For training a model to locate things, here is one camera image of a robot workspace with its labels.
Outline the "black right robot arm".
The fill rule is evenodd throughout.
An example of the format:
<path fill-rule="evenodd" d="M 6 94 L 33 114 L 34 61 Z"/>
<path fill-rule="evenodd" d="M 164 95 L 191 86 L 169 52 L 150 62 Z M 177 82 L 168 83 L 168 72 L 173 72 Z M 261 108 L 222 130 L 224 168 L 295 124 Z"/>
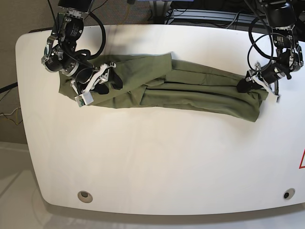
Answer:
<path fill-rule="evenodd" d="M 107 62 L 94 66 L 90 61 L 99 57 L 106 44 L 106 31 L 103 23 L 91 11 L 92 0 L 61 0 L 58 3 L 65 11 L 53 15 L 54 26 L 47 38 L 41 63 L 52 72 L 60 72 L 70 79 L 71 87 L 77 95 L 95 91 L 107 94 L 109 83 L 115 90 L 123 88 L 121 78 L 116 74 L 116 64 Z M 84 30 L 83 14 L 93 18 L 100 26 L 102 42 L 95 54 L 90 50 L 76 50 L 77 40 Z"/>

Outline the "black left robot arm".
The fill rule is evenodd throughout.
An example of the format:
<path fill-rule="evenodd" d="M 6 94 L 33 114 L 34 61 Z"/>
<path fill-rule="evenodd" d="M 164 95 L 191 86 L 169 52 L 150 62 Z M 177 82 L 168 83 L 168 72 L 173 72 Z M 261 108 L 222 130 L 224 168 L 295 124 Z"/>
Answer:
<path fill-rule="evenodd" d="M 260 5 L 264 10 L 261 16 L 253 8 L 249 1 L 245 2 L 255 15 L 248 28 L 248 36 L 251 42 L 251 49 L 255 49 L 268 63 L 261 66 L 259 62 L 250 67 L 246 77 L 239 81 L 237 91 L 247 93 L 251 90 L 264 88 L 273 95 L 279 95 L 278 82 L 282 78 L 290 80 L 293 72 L 299 71 L 303 65 L 302 48 L 296 38 L 298 23 L 300 20 L 294 10 L 291 0 L 262 0 Z M 266 34 L 261 35 L 269 38 L 271 53 L 264 53 L 257 45 L 252 35 L 253 27 L 261 22 L 266 29 Z"/>

